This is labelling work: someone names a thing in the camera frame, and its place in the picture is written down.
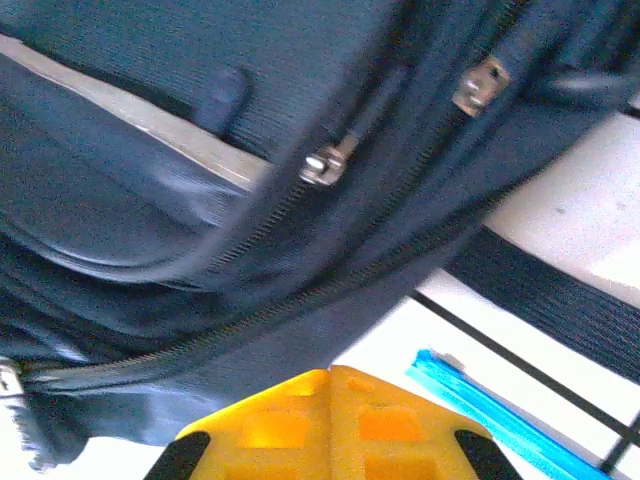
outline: yellow plastic part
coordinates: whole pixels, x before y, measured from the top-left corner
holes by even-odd
[[[211,442],[191,480],[476,480],[477,423],[349,367],[314,370],[186,427]]]

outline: metal zipper slider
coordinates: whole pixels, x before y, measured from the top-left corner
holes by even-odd
[[[20,370],[6,357],[0,357],[0,409],[8,414],[11,424],[15,427],[22,451],[28,457],[29,466],[40,473],[53,468],[53,448],[29,408],[20,381]]]
[[[487,57],[462,75],[460,87],[453,94],[453,103],[467,115],[477,117],[510,81],[511,77],[500,60]]]
[[[330,186],[344,173],[349,157],[356,147],[375,129],[388,112],[391,102],[400,93],[407,78],[408,69],[399,66],[391,69],[378,88],[367,98],[364,110],[349,126],[338,145],[325,145],[307,156],[300,170],[300,178],[312,185]]]

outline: fabric strap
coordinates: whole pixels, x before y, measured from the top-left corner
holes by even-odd
[[[480,295],[613,372],[640,383],[640,310],[484,228],[446,267]]]

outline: dark blue backpack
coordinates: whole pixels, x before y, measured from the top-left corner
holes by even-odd
[[[638,5],[0,5],[5,37],[206,144],[0,54],[0,397],[34,466],[329,364],[627,105]]]

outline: blue plastic object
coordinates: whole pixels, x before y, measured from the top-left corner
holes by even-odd
[[[484,425],[496,440],[551,478],[610,478],[471,384],[463,373],[429,350],[418,353],[407,375],[459,413]]]

